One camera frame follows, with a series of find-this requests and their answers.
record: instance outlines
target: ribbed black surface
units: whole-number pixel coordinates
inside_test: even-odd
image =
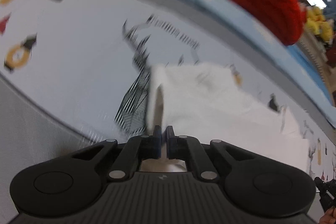
[[[137,172],[126,182],[110,184],[91,207],[71,216],[41,219],[21,214],[12,224],[254,224],[314,223],[305,215],[265,219],[234,207],[218,185],[191,173]]]

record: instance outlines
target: human hand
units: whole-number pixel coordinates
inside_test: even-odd
[[[319,224],[335,224],[335,222],[336,222],[336,210],[335,206],[332,206],[320,218]]]

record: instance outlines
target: white cloth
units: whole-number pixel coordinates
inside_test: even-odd
[[[303,171],[309,141],[290,110],[277,113],[240,90],[229,68],[157,65],[151,70],[147,128],[173,126],[175,134],[209,144],[220,139]]]

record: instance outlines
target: yellow ring print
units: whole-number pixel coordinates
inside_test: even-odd
[[[23,51],[23,54],[20,59],[14,60],[13,57],[18,51]],[[12,69],[20,68],[27,64],[29,57],[30,51],[27,48],[23,47],[21,44],[18,44],[8,51],[5,62]]]

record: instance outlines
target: red triangle print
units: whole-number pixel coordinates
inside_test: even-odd
[[[0,20],[0,34],[3,35],[5,30],[6,30],[6,24],[9,20],[9,17],[11,16],[11,14],[9,14],[8,16],[5,16],[4,18],[2,18]]]

